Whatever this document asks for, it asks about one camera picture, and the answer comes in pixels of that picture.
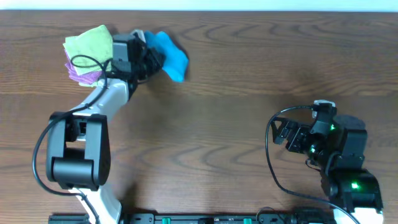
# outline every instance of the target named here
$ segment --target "purple towel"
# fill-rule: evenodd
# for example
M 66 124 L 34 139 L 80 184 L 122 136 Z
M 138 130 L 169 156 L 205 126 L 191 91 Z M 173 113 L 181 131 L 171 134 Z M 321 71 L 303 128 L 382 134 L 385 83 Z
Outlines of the purple towel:
M 97 79 L 101 76 L 102 71 L 88 72 L 88 73 L 83 74 L 83 75 L 77 75 L 75 67 L 70 63 L 70 59 L 69 59 L 69 56 L 68 56 L 66 51 L 65 51 L 65 54 L 67 55 L 67 59 L 68 59 L 68 62 L 65 64 L 65 66 L 68 69 L 69 78 L 71 80 L 91 85 L 95 81 L 97 81 Z

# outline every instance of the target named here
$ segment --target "cable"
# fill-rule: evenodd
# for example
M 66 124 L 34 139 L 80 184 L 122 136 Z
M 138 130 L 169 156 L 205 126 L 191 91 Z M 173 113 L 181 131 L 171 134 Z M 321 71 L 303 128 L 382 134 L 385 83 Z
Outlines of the cable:
M 36 143 L 36 145 L 35 145 L 35 147 L 34 147 L 33 156 L 32 156 L 32 170 L 33 170 L 33 176 L 35 177 L 35 180 L 37 181 L 37 183 L 38 183 L 44 190 L 46 190 L 48 193 L 55 194 L 55 195 L 60 195 L 60 196 L 81 196 L 81 199 L 84 200 L 84 201 L 86 202 L 88 208 L 91 210 L 91 212 L 93 212 L 93 215 L 94 215 L 95 220 L 96 220 L 95 223 L 97 224 L 97 223 L 100 222 L 99 216 L 98 216 L 97 212 L 95 211 L 94 207 L 92 206 L 92 204 L 88 201 L 87 196 L 86 196 L 83 192 L 81 192 L 81 193 L 66 193 L 66 192 L 59 192 L 59 191 L 56 191 L 56 190 L 52 190 L 52 189 L 50 189 L 49 187 L 47 187 L 47 186 L 43 183 L 43 181 L 40 179 L 40 177 L 39 177 L 39 175 L 38 175 L 38 173 L 37 173 L 37 164 L 36 164 L 37 153 L 38 153 L 39 148 L 40 148 L 40 145 L 41 145 L 41 143 L 42 143 L 42 141 L 43 141 L 45 135 L 48 133 L 48 131 L 50 131 L 50 129 L 51 129 L 54 125 L 56 125 L 59 121 L 63 120 L 64 118 L 66 118 L 66 117 L 68 117 L 68 116 L 70 116 L 71 114 L 73 114 L 73 113 L 75 113 L 75 112 L 77 112 L 77 111 L 85 110 L 85 109 L 91 107 L 98 99 L 101 98 L 101 96 L 105 93 L 105 91 L 106 91 L 106 89 L 107 89 L 107 86 L 108 86 L 108 79 L 107 79 L 107 77 L 106 77 L 106 67 L 107 67 L 108 64 L 110 63 L 111 59 L 106 60 L 106 61 L 104 62 L 104 65 L 102 65 L 101 63 L 99 63 L 99 61 L 97 61 L 96 59 L 94 59 L 94 58 L 92 58 L 92 57 L 90 57 L 90 56 L 87 56 L 87 55 L 76 55 L 76 56 L 72 57 L 72 59 L 70 60 L 70 63 L 71 63 L 73 66 L 81 67 L 81 68 L 82 68 L 82 67 L 86 67 L 86 66 L 75 65 L 75 64 L 73 63 L 73 60 L 74 60 L 75 58 L 77 58 L 77 57 L 88 58 L 88 59 L 94 61 L 94 62 L 97 64 L 97 66 L 99 66 L 99 67 L 101 68 L 102 76 L 103 76 L 103 78 L 105 79 L 103 89 L 100 91 L 100 93 L 99 93 L 91 102 L 87 103 L 85 106 L 82 106 L 82 107 L 80 107 L 80 108 L 77 108 L 77 109 L 74 109 L 74 110 L 70 110 L 70 111 L 67 111 L 67 112 L 61 114 L 60 116 L 56 117 L 49 125 L 47 125 L 47 127 L 43 130 L 42 134 L 40 135 L 40 137 L 39 137 L 39 139 L 37 140 L 37 143 Z
M 294 192 L 294 191 L 291 191 L 291 190 L 287 190 L 287 189 L 285 189 L 283 186 L 281 186 L 281 184 L 278 182 L 278 180 L 277 180 L 277 178 L 276 178 L 276 175 L 275 175 L 275 172 L 274 172 L 274 170 L 273 170 L 273 168 L 272 168 L 272 166 L 271 166 L 271 160 L 269 159 L 269 152 L 268 152 L 268 134 L 269 134 L 269 127 L 271 126 L 271 123 L 273 122 L 273 120 L 274 120 L 276 117 L 278 117 L 278 115 L 280 115 L 280 114 L 282 114 L 282 113 L 285 113 L 286 111 L 296 110 L 296 109 L 310 109 L 310 110 L 311 110 L 311 109 L 312 109 L 312 106 L 293 106 L 293 107 L 290 107 L 290 108 L 286 108 L 286 109 L 284 109 L 284 110 L 282 110 L 282 111 L 280 111 L 280 112 L 274 114 L 274 115 L 271 117 L 271 119 L 268 121 L 268 124 L 267 124 L 267 128 L 266 128 L 266 156 L 267 156 L 267 163 L 268 163 L 269 170 L 270 170 L 270 172 L 271 172 L 271 174 L 272 174 L 272 177 L 274 178 L 274 181 L 275 181 L 276 185 L 277 185 L 282 191 L 284 191 L 284 192 L 286 192 L 286 193 L 288 193 L 288 194 L 291 194 L 291 195 L 294 195 L 294 196 L 298 196 L 298 197 L 302 197 L 302 198 L 306 198 L 306 199 L 311 199 L 311 200 L 314 200 L 314 201 L 317 201 L 317 202 L 327 203 L 328 205 L 332 206 L 333 208 L 336 208 L 336 209 L 342 211 L 342 212 L 343 212 L 344 214 L 346 214 L 347 216 L 349 216 L 349 217 L 355 222 L 355 224 L 360 224 L 360 222 L 359 222 L 352 214 L 348 213 L 346 210 L 344 210 L 344 209 L 341 208 L 340 206 L 337 206 L 337 205 L 335 205 L 334 203 L 331 203 L 331 202 L 329 202 L 328 200 L 325 200 L 325 199 L 322 199 L 322 198 L 318 198 L 318 197 L 314 197 L 314 196 L 311 196 L 311 195 L 301 194 L 301 193 L 297 193 L 297 192 Z
M 306 160 L 305 160 L 305 165 L 307 165 L 308 168 L 313 169 L 313 170 L 316 170 L 316 171 L 318 171 L 318 172 L 321 172 L 320 169 L 317 169 L 317 168 L 314 168 L 314 167 L 310 167 L 310 165 L 308 164 L 309 161 L 313 161 L 313 160 L 312 160 L 312 159 L 306 159 Z
M 283 221 L 283 223 L 286 224 L 286 219 L 282 218 L 281 215 L 279 215 L 279 214 L 277 213 L 277 211 L 275 211 L 275 209 L 273 209 L 272 207 L 268 207 L 268 206 L 265 206 L 265 207 L 260 208 L 260 210 L 259 210 L 259 211 L 257 212 L 257 214 L 256 214 L 256 221 L 258 221 L 258 217 L 259 217 L 260 213 L 261 213 L 262 211 L 264 211 L 265 209 L 271 209 L 272 211 L 274 211 L 275 214 Z
M 334 151 L 330 154 L 329 158 L 328 158 L 328 163 L 326 163 L 326 167 L 325 167 L 325 174 L 326 176 L 329 176 L 329 169 L 330 169 L 330 165 L 331 165 L 331 161 L 333 160 L 333 158 L 337 155 L 340 155 L 339 151 Z

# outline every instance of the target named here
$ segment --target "wood grain surface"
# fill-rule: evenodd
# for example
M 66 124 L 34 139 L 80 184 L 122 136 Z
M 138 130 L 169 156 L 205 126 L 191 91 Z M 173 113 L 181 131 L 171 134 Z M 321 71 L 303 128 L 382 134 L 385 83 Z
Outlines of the wood grain surface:
M 328 99 L 366 122 L 364 166 L 379 180 L 385 223 L 397 223 L 398 14 L 136 11 L 0 12 L 0 223 L 83 212 L 76 198 L 37 185 L 31 157 L 50 114 L 92 91 L 69 80 L 65 37 L 100 24 L 113 33 L 165 30 L 190 58 L 186 82 L 158 74 L 109 124 L 108 181 L 128 209 L 326 208 L 277 188 L 264 132 L 276 111 Z M 290 116 L 308 120 L 310 113 Z M 43 179 L 45 147 L 38 156 Z M 283 186 L 324 197 L 305 156 L 273 144 L 270 154 Z

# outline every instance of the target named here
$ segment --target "cloth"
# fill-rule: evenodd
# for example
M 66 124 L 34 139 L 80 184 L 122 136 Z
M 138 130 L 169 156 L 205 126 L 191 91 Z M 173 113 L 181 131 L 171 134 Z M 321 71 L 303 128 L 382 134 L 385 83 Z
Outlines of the cloth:
M 82 83 L 82 84 L 91 85 L 94 82 L 96 82 L 97 79 L 101 76 L 102 71 L 88 72 L 83 75 L 78 75 L 75 70 L 75 67 L 70 63 L 70 58 L 67 54 L 67 51 L 65 51 L 65 54 L 67 55 L 67 59 L 68 59 L 68 62 L 65 64 L 65 66 L 68 69 L 70 79 L 72 79 L 76 82 Z
M 76 55 L 87 55 L 97 59 L 103 63 L 113 56 L 113 40 L 112 36 L 105 25 L 91 29 L 80 34 L 77 37 L 65 38 L 63 44 L 69 58 Z M 87 58 L 79 57 L 73 60 L 73 63 L 81 66 L 95 65 L 95 63 Z M 89 72 L 101 71 L 99 66 L 80 68 L 74 67 L 77 75 L 83 75 Z M 111 65 L 107 67 L 107 71 L 111 70 Z
M 165 55 L 163 71 L 175 82 L 183 82 L 185 71 L 188 67 L 189 59 L 172 42 L 169 35 L 161 31 L 156 35 L 150 31 L 145 31 L 145 40 L 148 47 L 154 47 L 159 53 Z

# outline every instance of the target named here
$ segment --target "green cloth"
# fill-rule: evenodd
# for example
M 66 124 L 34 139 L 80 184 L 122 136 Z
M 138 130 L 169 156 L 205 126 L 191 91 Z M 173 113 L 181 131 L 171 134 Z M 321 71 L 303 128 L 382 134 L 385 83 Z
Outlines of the green cloth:
M 100 63 L 103 63 L 113 56 L 112 44 L 112 36 L 107 30 L 106 26 L 100 25 L 99 27 L 86 31 L 77 37 L 65 38 L 63 47 L 65 48 L 65 51 L 70 59 L 76 55 L 87 55 L 97 59 L 97 61 Z M 83 57 L 74 59 L 73 63 L 81 66 L 95 65 L 92 60 Z M 78 75 L 84 75 L 88 72 L 101 71 L 99 66 L 90 68 L 75 67 L 75 70 Z M 111 70 L 110 63 L 106 70 Z

